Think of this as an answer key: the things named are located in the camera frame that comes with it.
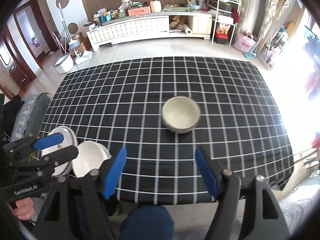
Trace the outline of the left hand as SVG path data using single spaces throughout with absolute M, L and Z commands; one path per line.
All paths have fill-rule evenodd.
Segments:
M 15 208 L 10 204 L 8 204 L 8 207 L 18 219 L 29 220 L 35 215 L 34 202 L 30 197 L 16 201 L 15 205 Z

